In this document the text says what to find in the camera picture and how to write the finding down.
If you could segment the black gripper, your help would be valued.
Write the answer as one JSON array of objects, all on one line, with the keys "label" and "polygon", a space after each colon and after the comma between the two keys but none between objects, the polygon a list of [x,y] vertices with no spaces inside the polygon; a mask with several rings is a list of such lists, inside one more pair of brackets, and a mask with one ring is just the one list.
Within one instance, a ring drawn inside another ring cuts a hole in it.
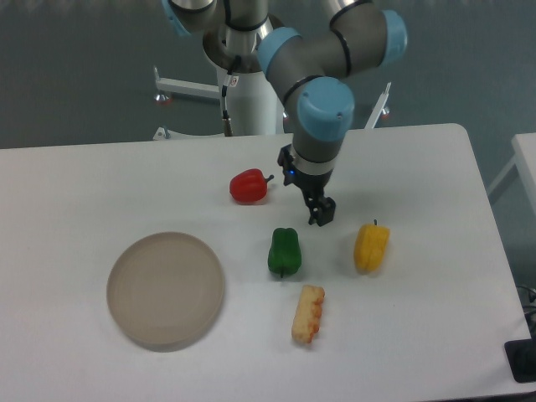
[{"label": "black gripper", "polygon": [[277,158],[278,165],[282,168],[285,186],[293,184],[298,187],[304,201],[309,208],[309,225],[317,224],[322,227],[333,221],[336,203],[327,197],[324,188],[331,177],[332,172],[321,175],[308,174],[304,167],[298,167],[298,156],[293,153],[291,144],[284,146]]}]

